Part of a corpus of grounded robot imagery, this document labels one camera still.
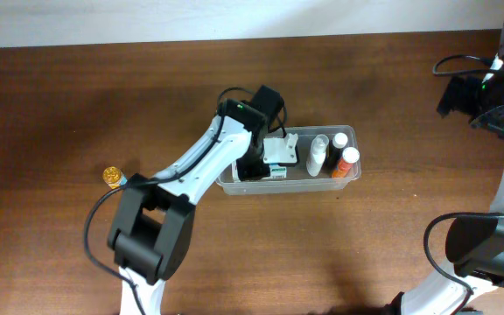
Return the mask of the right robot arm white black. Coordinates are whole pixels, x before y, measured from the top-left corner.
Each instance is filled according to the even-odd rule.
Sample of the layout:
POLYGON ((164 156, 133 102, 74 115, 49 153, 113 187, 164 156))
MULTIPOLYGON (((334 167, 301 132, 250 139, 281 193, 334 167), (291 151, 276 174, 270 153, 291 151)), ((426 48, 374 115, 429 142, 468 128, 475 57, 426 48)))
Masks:
MULTIPOLYGON (((479 69, 445 73, 450 82, 437 112, 461 112, 470 117, 473 128, 504 138, 504 21, 497 53, 480 63, 479 69)), ((416 288, 399 293, 382 313, 463 314, 475 298, 504 288, 504 170, 488 212, 440 215, 426 227, 426 241, 442 221, 451 221, 444 261, 436 262, 425 248, 433 271, 416 288)))

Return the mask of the gold lid balm jar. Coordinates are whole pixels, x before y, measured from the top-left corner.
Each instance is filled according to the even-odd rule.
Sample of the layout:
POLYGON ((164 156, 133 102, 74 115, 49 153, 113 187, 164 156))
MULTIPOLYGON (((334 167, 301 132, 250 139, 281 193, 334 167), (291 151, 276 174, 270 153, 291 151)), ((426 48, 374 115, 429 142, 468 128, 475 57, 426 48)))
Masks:
POLYGON ((114 166, 107 167, 102 172, 102 179, 111 189, 125 185, 128 181, 123 172, 114 166))

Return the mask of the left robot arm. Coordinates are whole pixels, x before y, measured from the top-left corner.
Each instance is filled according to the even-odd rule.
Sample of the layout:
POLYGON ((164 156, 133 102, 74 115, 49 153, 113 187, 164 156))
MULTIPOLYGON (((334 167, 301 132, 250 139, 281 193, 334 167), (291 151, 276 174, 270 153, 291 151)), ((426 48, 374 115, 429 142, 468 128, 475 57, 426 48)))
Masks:
POLYGON ((240 181, 265 179, 267 135, 284 99, 262 86, 249 101, 218 100, 209 130, 176 162, 151 178, 135 174, 121 194, 107 236, 122 280, 122 314, 158 314, 165 282, 186 257, 196 206, 214 181, 235 166, 240 181))

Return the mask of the white Panadol box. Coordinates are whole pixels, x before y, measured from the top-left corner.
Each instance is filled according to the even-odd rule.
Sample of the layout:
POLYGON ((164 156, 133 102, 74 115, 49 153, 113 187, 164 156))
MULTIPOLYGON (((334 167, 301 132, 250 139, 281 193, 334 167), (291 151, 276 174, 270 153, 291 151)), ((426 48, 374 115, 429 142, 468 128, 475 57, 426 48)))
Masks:
POLYGON ((231 164, 231 174, 234 182, 285 179, 287 177, 287 168, 279 164, 264 164, 257 172, 242 171, 238 163, 233 162, 231 164))

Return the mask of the orange Redoxon tube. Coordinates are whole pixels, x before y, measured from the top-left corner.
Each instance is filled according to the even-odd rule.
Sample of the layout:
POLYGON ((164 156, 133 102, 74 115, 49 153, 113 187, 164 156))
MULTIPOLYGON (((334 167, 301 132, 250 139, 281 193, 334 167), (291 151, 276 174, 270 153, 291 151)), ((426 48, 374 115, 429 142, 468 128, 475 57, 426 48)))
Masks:
POLYGON ((359 161, 360 156, 361 154, 356 148, 354 147, 345 148, 341 153, 339 162, 332 171, 331 177, 333 179, 344 178, 352 169, 354 164, 359 161))

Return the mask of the dark bottle white cap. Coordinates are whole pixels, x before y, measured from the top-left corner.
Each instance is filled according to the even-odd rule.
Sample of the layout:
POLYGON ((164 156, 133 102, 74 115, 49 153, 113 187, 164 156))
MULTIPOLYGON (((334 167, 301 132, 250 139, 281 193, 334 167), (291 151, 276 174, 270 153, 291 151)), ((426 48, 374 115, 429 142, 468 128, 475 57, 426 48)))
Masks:
POLYGON ((333 169, 338 163, 342 151, 346 148, 348 136, 345 133, 337 133, 328 145, 328 150, 325 159, 325 168, 333 169))

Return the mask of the white calamine lotion bottle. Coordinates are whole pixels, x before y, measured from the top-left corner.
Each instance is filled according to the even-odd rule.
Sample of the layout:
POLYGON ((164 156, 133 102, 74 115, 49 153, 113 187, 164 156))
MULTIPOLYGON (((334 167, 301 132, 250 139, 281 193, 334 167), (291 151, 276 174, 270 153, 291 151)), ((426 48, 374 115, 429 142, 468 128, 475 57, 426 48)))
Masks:
POLYGON ((314 137, 311 142, 309 156, 306 161, 306 170, 312 177, 317 177, 326 160, 326 150, 329 144, 329 138, 320 134, 314 137))

